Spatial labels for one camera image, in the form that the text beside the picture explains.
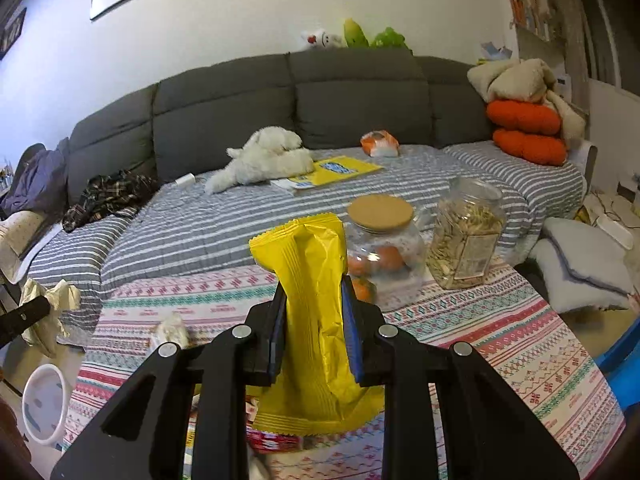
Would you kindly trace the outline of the white trash bin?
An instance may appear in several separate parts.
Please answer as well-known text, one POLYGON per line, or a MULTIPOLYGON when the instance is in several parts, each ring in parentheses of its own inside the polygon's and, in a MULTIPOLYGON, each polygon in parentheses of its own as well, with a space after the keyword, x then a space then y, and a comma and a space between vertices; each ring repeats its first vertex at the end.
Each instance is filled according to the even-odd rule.
POLYGON ((30 440, 56 448, 62 443, 70 385, 54 364, 42 364, 26 382, 22 396, 22 415, 30 440))

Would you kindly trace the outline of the white tissue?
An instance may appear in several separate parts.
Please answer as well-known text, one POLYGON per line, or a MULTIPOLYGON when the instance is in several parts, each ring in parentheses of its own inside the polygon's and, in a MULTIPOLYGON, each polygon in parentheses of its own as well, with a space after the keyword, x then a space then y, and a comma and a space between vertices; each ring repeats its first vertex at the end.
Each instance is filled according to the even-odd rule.
POLYGON ((151 330, 149 349, 153 352, 162 344, 166 344, 166 342, 178 344, 181 349, 190 346, 186 324, 177 313, 168 315, 167 318, 164 318, 160 324, 157 324, 151 330))

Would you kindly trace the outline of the red milk can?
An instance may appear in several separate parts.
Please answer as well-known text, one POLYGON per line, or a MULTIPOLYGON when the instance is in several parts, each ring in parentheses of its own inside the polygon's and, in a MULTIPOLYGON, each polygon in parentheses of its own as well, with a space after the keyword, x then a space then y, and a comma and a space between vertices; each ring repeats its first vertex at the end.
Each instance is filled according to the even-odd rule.
POLYGON ((304 439, 288 434, 273 434, 255 428, 259 400, 257 396, 245 396, 246 442, 256 453, 293 453, 303 449, 304 439))

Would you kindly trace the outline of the yellow snack wrapper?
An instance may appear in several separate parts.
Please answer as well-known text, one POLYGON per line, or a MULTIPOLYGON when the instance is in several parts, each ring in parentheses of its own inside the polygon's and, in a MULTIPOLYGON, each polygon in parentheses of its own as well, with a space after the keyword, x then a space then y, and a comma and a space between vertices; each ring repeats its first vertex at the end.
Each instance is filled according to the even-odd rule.
POLYGON ((282 224, 250 240, 257 264, 277 275, 286 295, 282 368, 258 396, 254 428, 296 437, 341 434, 383 411, 384 389, 362 388, 350 371, 342 318, 346 238, 336 214, 282 224))

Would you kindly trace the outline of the patterned tablecloth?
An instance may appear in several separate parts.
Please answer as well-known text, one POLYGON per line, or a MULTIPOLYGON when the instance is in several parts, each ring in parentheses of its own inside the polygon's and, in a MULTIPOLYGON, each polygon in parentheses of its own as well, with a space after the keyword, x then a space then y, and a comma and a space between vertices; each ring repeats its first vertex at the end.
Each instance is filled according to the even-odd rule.
MULTIPOLYGON (((270 299, 276 278, 238 266, 182 278, 137 280, 103 305, 70 395, 63 442, 71 445, 150 351, 154 328, 178 314, 191 344, 206 344, 270 299)), ((570 328, 518 272, 494 264, 487 282, 447 292, 423 286, 414 304, 386 320, 426 344, 469 341, 590 477, 625 429, 608 382, 570 328)))

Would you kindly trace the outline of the purple jacket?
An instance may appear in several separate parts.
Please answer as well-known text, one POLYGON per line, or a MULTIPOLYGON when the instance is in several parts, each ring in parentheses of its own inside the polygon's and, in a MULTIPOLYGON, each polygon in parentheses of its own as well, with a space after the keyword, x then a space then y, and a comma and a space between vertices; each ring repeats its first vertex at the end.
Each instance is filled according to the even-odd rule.
POLYGON ((1 200, 1 218, 20 211, 33 211, 58 222, 67 206, 67 174, 70 139, 58 142, 55 150, 31 146, 18 163, 9 192, 1 200))

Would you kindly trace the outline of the blue plastic stool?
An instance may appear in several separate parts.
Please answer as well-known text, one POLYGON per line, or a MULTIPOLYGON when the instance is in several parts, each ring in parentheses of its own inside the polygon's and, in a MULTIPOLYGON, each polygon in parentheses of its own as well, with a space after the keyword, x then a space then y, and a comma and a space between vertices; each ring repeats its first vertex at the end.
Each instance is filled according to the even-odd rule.
POLYGON ((639 403, 639 322, 594 360, 624 412, 639 403))

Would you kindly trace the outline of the plastic jar of seeds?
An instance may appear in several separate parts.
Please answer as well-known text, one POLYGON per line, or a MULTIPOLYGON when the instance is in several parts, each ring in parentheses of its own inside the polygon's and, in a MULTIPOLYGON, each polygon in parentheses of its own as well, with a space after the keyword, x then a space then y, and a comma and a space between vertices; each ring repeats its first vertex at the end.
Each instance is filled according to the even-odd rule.
POLYGON ((438 203, 426 264, 444 289, 483 284, 506 225, 502 192, 477 178, 456 177, 438 203))

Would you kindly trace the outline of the tangerine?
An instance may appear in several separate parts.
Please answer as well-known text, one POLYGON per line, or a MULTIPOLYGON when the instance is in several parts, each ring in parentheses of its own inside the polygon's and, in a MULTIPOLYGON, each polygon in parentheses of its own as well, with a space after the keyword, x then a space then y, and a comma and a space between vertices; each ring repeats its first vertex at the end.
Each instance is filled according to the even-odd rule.
POLYGON ((376 287, 375 284, 362 276, 352 277, 352 288, 359 301, 375 304, 376 287))
POLYGON ((363 256, 347 256, 348 273, 353 276, 369 276, 371 274, 370 262, 363 256))
POLYGON ((397 272, 405 266, 404 258, 396 246, 378 246, 375 253, 378 256, 378 270, 381 272, 397 272))

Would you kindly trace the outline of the grey sofa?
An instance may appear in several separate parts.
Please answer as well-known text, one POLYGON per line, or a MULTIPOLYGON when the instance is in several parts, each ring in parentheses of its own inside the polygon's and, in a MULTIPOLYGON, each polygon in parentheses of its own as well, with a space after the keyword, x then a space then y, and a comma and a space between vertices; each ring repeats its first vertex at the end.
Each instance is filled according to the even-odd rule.
POLYGON ((166 183, 228 164, 255 131, 296 132, 305 148, 356 148, 386 130, 433 148, 488 141, 469 65, 405 49, 308 50, 194 68, 132 92, 78 122, 68 140, 67 200, 122 169, 166 183))

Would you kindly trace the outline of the orange cushion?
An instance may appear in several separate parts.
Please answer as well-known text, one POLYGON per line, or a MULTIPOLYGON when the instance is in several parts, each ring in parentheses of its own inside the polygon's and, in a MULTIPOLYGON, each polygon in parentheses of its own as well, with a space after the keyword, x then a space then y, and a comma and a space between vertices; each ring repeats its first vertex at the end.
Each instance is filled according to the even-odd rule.
POLYGON ((561 130, 560 115, 540 104, 495 100, 486 107, 488 119, 506 130, 556 136, 561 130))
POLYGON ((564 142, 552 136, 497 129, 492 140, 501 151, 542 166, 562 166, 567 159, 564 142))

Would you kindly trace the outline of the yellow book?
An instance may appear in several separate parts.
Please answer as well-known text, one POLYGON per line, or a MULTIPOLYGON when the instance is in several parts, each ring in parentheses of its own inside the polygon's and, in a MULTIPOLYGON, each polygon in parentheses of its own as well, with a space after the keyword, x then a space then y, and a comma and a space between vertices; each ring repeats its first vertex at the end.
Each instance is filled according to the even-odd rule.
POLYGON ((313 190, 314 188, 322 188, 322 186, 329 184, 362 177, 365 174, 373 174, 382 169, 383 167, 380 165, 364 162, 360 159, 348 156, 335 156, 315 162, 314 170, 309 174, 271 180, 270 184, 278 190, 296 194, 298 192, 313 190))

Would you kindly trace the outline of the upper orange cushion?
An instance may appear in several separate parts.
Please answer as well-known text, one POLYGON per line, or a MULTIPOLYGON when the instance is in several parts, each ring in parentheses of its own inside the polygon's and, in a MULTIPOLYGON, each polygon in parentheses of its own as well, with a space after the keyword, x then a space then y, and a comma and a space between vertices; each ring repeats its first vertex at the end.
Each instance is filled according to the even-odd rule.
POLYGON ((488 119, 506 130, 556 136, 561 130, 560 115, 540 104, 495 100, 486 107, 488 119))

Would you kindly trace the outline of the green frog plush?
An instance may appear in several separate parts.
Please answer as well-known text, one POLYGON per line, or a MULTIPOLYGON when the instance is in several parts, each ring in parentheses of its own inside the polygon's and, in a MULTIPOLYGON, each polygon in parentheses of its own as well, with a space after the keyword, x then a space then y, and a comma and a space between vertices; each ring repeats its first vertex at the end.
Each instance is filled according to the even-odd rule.
POLYGON ((396 32, 396 30, 391 27, 386 27, 382 32, 379 32, 370 42, 370 47, 375 49, 410 50, 406 44, 405 36, 396 32))

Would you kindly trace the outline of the yellow green plush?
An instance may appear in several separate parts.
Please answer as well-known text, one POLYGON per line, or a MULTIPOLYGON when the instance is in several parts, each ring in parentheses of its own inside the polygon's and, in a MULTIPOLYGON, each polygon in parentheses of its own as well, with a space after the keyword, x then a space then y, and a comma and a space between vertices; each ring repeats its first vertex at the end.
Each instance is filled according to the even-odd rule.
POLYGON ((364 34, 362 28, 352 18, 348 18, 344 21, 343 35, 345 44, 349 48, 355 49, 369 47, 369 40, 367 40, 367 37, 364 34))

